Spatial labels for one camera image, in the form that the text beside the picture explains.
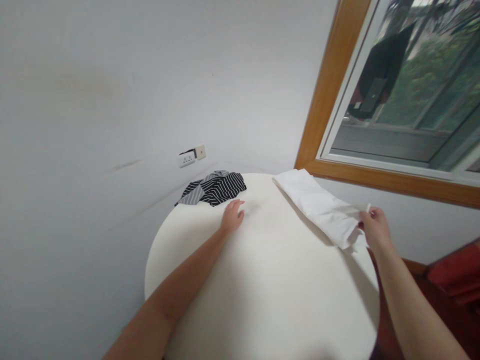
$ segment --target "left hand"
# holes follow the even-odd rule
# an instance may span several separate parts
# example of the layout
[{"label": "left hand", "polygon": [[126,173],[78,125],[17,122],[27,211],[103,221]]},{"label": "left hand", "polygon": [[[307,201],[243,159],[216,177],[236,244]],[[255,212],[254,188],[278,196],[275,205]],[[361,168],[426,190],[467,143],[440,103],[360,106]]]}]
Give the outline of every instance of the left hand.
[{"label": "left hand", "polygon": [[244,204],[245,201],[240,201],[239,199],[231,201],[223,213],[223,218],[221,220],[220,231],[224,232],[227,235],[233,234],[242,224],[244,220],[244,211],[239,212],[240,205]]}]

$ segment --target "electrical outlet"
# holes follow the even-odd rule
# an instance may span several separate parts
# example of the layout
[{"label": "electrical outlet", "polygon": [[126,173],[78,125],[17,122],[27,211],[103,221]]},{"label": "electrical outlet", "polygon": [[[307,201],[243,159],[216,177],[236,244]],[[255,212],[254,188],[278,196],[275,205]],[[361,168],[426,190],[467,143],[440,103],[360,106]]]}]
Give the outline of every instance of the electrical outlet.
[{"label": "electrical outlet", "polygon": [[207,154],[205,153],[205,145],[197,146],[195,148],[195,152],[196,152],[196,159],[197,160],[201,160],[201,159],[203,159],[204,157],[207,156]]},{"label": "electrical outlet", "polygon": [[193,151],[189,151],[183,154],[178,155],[177,158],[178,167],[183,168],[187,165],[190,165],[195,162],[195,153]]}]

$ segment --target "white towel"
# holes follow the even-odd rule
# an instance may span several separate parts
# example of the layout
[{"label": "white towel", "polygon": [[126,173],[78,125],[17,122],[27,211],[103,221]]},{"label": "white towel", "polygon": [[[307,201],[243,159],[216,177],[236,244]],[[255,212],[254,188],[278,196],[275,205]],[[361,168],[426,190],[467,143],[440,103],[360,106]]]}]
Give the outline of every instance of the white towel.
[{"label": "white towel", "polygon": [[360,211],[370,204],[352,206],[322,188],[305,169],[282,172],[273,177],[300,211],[340,249],[356,251],[367,245],[365,233],[358,228]]}]

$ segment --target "wooden window frame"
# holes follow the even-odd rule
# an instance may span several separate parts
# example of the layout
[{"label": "wooden window frame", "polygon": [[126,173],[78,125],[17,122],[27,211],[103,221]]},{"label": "wooden window frame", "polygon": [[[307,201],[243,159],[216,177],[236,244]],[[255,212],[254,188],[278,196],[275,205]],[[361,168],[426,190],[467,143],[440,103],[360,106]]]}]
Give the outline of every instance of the wooden window frame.
[{"label": "wooden window frame", "polygon": [[480,188],[347,163],[318,160],[371,0],[339,0],[295,162],[319,178],[480,209]]}]

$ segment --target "striped cloth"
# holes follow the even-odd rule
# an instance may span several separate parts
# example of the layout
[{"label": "striped cloth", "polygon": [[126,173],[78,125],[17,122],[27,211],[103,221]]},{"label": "striped cloth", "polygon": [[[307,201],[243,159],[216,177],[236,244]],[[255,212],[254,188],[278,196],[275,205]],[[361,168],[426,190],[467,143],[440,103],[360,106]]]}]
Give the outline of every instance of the striped cloth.
[{"label": "striped cloth", "polygon": [[199,201],[217,206],[247,190],[244,178],[237,172],[214,171],[203,180],[193,181],[183,191],[175,204],[196,205]]}]

